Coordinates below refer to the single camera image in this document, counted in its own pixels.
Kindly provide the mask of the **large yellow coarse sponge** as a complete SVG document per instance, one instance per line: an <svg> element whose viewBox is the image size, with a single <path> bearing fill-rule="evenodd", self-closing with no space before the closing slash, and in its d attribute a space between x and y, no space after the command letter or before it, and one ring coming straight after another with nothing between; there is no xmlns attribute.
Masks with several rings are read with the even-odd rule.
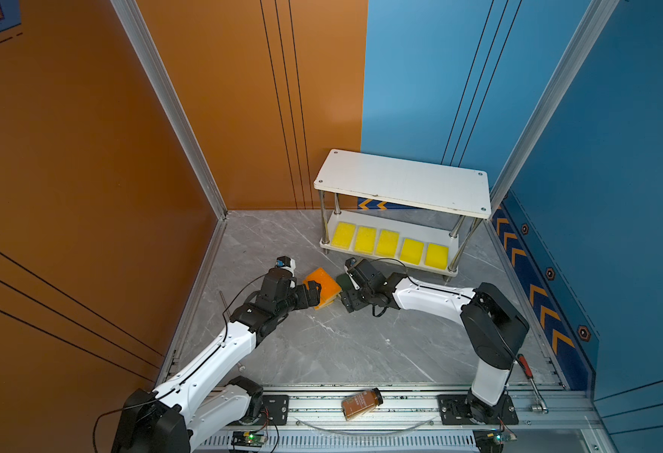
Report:
<svg viewBox="0 0 663 453"><path fill-rule="evenodd" d="M396 231L381 230L378 236L375 254L382 258L395 258L400 235Z"/></svg>

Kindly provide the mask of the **yellow foam sponge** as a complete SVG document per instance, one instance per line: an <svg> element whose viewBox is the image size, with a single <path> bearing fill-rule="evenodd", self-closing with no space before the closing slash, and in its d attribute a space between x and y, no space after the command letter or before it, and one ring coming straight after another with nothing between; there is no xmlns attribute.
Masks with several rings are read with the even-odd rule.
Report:
<svg viewBox="0 0 663 453"><path fill-rule="evenodd" d="M429 243L425 256L425 266L446 270L448 268L449 248L444 245L437 245L436 243Z"/></svg>
<svg viewBox="0 0 663 453"><path fill-rule="evenodd" d="M420 264L425 251L425 244L414 239L405 238L399 255L401 262L413 265Z"/></svg>

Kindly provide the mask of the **green scouring sponge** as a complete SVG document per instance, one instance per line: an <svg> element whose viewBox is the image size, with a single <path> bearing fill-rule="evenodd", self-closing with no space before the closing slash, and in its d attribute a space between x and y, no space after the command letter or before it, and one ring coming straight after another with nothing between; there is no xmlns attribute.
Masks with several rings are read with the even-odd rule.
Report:
<svg viewBox="0 0 663 453"><path fill-rule="evenodd" d="M338 276L335 281L343 291L350 291L354 289L353 283L347 274Z"/></svg>

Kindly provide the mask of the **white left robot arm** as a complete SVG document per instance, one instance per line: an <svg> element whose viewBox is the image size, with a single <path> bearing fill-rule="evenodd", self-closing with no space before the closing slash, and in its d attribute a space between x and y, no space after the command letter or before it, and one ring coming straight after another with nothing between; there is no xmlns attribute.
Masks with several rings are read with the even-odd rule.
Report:
<svg viewBox="0 0 663 453"><path fill-rule="evenodd" d="M253 420L263 388L240 377L212 391L293 311L318 306L322 285L300 282L292 264L278 263L262 286L229 316L223 331L174 377L152 391L136 390L119 409L114 452L192 452L232 422Z"/></svg>

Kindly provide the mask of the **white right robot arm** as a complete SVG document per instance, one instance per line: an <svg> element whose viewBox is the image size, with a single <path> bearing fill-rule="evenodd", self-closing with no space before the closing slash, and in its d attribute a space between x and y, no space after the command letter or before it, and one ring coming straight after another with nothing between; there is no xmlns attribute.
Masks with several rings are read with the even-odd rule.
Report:
<svg viewBox="0 0 663 453"><path fill-rule="evenodd" d="M370 260L346 261L336 278L340 298L350 313L370 307L374 317L386 311L420 311L465 328L478 356L476 375L457 407L445 407L463 424L502 426L518 423L507 393L512 370L529 333L529 322L492 283L476 288L453 288L414 279L406 273L388 276Z"/></svg>

